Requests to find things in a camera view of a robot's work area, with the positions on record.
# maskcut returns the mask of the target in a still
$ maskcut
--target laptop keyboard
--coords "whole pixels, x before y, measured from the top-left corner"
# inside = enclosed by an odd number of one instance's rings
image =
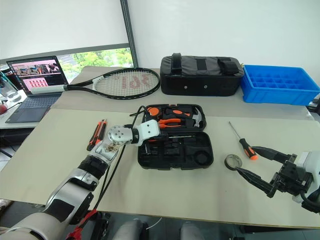
[[[60,96],[27,97],[20,109],[47,108],[54,104]]]

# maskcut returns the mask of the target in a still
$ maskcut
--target laptop screen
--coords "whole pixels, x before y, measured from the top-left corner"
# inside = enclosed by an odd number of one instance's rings
[[[27,96],[31,88],[68,84],[56,56],[7,61]]]

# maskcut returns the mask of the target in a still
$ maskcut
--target window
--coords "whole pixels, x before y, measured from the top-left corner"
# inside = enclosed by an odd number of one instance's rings
[[[73,53],[60,55],[57,58],[69,83],[85,66],[124,68],[134,66],[130,48]]]

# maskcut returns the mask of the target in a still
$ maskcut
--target tool case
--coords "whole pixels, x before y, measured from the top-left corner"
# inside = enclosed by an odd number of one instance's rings
[[[138,148],[138,162],[144,169],[192,170],[213,163],[210,138],[203,132],[206,117],[199,105],[149,105],[142,122],[151,119],[158,121],[160,135],[145,140]]]
[[[244,74],[233,57],[174,53],[161,61],[161,90],[168,95],[231,96]]]

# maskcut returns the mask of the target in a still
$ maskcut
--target bag handle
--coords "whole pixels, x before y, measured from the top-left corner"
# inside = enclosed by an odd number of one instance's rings
[[[239,72],[237,64],[231,61],[229,57],[219,57],[218,65],[224,75],[233,75]]]
[[[180,75],[181,72],[181,53],[173,53],[171,57],[171,74]]]

